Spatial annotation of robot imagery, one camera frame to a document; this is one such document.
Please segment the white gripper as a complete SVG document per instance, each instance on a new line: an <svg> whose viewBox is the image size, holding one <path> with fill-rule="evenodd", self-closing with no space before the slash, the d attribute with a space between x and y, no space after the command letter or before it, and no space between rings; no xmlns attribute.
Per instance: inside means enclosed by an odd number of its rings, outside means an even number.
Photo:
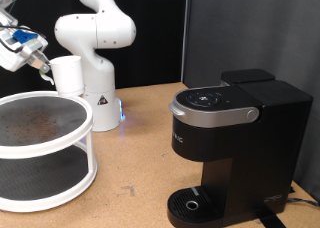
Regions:
<svg viewBox="0 0 320 228"><path fill-rule="evenodd" d="M37 36L20 43L10 32L0 33L0 66L15 72L25 64L47 73L50 70L48 58L43 53L48 42Z"/></svg>

